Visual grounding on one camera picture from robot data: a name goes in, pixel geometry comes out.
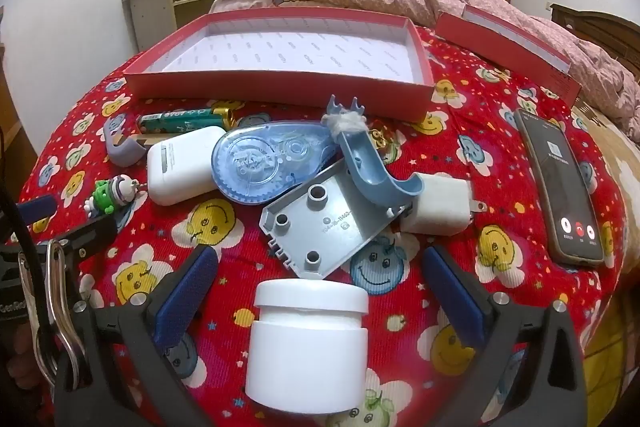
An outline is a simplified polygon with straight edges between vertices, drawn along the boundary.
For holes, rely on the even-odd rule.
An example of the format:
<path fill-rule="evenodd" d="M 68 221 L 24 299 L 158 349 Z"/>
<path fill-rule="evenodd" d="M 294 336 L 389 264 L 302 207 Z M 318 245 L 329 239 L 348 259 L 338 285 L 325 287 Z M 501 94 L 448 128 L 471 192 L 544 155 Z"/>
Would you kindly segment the green monster keychain figure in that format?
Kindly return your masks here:
<path fill-rule="evenodd" d="M 84 202 L 86 215 L 92 219 L 111 215 L 133 202 L 141 184 L 126 174 L 118 174 L 108 180 L 96 180 L 94 190 Z"/>

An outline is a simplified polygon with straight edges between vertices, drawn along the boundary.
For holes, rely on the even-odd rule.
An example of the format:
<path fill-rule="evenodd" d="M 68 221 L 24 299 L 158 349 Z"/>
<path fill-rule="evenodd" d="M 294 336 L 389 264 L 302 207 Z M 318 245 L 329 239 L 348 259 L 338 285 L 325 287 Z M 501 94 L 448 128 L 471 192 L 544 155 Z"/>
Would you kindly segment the grey curved plastic piece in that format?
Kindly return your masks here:
<path fill-rule="evenodd" d="M 117 118 L 107 118 L 103 136 L 108 159 L 117 167 L 128 168 L 141 160 L 148 149 L 137 134 L 124 135 Z"/>

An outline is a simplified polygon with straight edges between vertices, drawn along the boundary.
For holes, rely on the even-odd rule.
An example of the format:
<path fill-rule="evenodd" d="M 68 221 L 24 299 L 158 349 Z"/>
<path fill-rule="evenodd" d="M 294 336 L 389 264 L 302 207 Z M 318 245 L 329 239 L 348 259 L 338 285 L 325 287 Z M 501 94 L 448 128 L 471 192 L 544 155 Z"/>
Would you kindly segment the white earbuds case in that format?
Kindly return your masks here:
<path fill-rule="evenodd" d="M 212 155 L 226 134 L 206 127 L 154 144 L 146 155 L 146 191 L 160 206 L 171 206 L 216 190 Z"/>

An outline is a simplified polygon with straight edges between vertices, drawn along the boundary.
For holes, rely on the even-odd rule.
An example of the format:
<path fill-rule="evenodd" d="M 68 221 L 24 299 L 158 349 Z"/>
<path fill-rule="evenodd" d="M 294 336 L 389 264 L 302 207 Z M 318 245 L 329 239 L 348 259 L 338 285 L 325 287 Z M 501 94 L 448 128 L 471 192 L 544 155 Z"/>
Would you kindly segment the white power adapter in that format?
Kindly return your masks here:
<path fill-rule="evenodd" d="M 473 195 L 470 181 L 449 174 L 419 173 L 423 191 L 400 218 L 400 231 L 412 234 L 453 236 L 463 232 L 477 213 L 488 210 Z"/>

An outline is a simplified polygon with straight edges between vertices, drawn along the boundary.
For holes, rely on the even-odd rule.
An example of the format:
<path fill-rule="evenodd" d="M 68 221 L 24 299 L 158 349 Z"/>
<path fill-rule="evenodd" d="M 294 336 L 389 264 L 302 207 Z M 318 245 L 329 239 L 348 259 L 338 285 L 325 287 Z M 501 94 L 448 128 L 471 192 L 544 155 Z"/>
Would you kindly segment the green battery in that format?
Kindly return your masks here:
<path fill-rule="evenodd" d="M 229 130 L 232 124 L 232 113 L 227 107 L 173 110 L 137 119 L 138 128 L 146 134 L 186 133 L 212 126 Z"/>

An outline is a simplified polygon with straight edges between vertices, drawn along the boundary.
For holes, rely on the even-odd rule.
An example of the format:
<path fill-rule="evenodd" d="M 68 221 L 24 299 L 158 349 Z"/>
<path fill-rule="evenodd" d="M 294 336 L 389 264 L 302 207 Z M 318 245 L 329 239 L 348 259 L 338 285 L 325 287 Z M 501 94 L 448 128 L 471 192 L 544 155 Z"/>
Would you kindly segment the blue correction tape dispenser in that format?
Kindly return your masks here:
<path fill-rule="evenodd" d="M 262 205 L 317 176 L 337 151 L 323 124 L 275 121 L 227 132 L 210 163 L 224 196 L 243 205 Z"/>

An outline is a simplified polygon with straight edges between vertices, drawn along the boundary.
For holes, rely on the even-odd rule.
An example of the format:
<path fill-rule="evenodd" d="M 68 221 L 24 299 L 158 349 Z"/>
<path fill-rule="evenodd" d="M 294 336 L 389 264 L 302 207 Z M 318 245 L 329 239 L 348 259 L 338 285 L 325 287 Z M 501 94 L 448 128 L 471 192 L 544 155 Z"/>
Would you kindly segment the white plastic jar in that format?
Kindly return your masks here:
<path fill-rule="evenodd" d="M 245 392 L 270 409 L 341 413 L 360 404 L 367 373 L 369 313 L 364 289 L 327 280 L 257 285 Z"/>

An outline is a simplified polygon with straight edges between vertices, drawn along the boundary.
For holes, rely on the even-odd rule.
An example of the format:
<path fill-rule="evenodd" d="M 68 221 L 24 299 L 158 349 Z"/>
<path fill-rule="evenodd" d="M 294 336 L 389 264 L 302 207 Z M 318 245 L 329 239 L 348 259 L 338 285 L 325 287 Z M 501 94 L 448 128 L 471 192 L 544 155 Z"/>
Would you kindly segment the grey plastic plate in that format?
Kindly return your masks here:
<path fill-rule="evenodd" d="M 341 159 L 262 210 L 259 228 L 275 255 L 296 277 L 323 280 L 400 216 L 358 190 Z"/>

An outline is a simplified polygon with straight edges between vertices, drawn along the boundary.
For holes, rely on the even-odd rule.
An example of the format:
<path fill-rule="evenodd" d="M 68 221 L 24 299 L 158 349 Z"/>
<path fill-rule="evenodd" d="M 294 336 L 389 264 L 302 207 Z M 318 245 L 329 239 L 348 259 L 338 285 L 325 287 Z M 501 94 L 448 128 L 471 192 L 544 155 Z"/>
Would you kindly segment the blue plastic hook piece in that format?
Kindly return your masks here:
<path fill-rule="evenodd" d="M 423 192 L 423 181 L 413 173 L 407 180 L 390 175 L 374 146 L 358 98 L 345 107 L 332 94 L 321 124 L 329 129 L 340 147 L 347 168 L 359 192 L 374 205 L 384 208 L 409 206 Z"/>

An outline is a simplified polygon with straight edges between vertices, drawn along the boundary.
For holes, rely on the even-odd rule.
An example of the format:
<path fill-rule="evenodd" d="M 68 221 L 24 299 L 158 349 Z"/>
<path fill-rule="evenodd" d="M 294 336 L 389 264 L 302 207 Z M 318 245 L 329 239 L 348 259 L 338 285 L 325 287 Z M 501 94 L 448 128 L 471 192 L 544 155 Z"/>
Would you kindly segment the wooden block piece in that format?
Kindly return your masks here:
<path fill-rule="evenodd" d="M 124 146 L 126 143 L 136 143 L 144 148 L 149 148 L 160 141 L 175 138 L 175 133 L 130 134 L 116 133 L 113 139 L 115 146 Z"/>

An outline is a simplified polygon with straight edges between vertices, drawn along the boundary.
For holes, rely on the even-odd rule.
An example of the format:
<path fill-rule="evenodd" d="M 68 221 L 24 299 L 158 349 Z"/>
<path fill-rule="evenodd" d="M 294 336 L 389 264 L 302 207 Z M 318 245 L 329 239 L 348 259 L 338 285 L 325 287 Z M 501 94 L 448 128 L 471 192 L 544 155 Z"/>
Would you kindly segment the silver metal carabiner clip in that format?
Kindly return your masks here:
<path fill-rule="evenodd" d="M 70 376 L 63 383 L 75 390 L 82 380 L 86 361 L 85 346 L 76 332 L 67 300 L 66 259 L 68 245 L 51 239 L 46 244 L 44 265 L 32 269 L 27 255 L 18 254 L 18 269 L 32 332 L 32 350 L 40 372 L 54 386 L 58 377 L 58 358 L 66 355 Z"/>

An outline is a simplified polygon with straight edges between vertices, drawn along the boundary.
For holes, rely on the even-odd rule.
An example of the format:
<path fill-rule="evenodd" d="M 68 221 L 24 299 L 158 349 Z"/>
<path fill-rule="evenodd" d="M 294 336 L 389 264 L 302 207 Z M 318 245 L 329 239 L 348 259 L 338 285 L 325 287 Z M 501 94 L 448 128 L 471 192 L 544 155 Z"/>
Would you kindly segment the black smartphone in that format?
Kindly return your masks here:
<path fill-rule="evenodd" d="M 514 120 L 537 182 L 552 259 L 560 265 L 600 265 L 604 254 L 596 214 L 565 134 L 522 108 Z"/>

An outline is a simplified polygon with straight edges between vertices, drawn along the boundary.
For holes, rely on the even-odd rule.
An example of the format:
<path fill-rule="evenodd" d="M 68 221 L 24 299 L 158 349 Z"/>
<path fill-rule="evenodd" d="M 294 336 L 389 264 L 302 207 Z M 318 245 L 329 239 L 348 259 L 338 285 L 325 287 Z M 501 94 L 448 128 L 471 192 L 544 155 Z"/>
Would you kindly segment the beige wooden shelf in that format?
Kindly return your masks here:
<path fill-rule="evenodd" d="M 215 0 L 122 0 L 138 52 L 207 14 Z"/>

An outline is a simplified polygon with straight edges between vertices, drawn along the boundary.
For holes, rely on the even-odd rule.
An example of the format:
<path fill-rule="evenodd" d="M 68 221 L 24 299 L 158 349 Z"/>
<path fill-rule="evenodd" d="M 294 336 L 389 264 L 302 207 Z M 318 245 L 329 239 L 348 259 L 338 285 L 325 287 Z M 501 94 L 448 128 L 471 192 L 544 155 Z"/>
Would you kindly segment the red box lid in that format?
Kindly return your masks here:
<path fill-rule="evenodd" d="M 526 76 L 573 106 L 580 84 L 568 73 L 570 60 L 529 32 L 467 5 L 461 16 L 442 13 L 436 34 L 511 72 Z"/>

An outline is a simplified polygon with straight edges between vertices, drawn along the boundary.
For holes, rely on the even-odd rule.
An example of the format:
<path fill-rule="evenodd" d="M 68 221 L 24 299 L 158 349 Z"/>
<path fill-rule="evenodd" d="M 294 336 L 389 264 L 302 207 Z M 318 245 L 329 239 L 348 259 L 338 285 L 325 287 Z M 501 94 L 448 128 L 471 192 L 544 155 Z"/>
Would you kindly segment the red shallow box tray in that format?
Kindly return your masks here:
<path fill-rule="evenodd" d="M 203 15 L 124 70 L 138 98 L 218 98 L 326 107 L 357 100 L 367 114 L 419 122 L 435 81 L 408 18 L 337 8 Z"/>

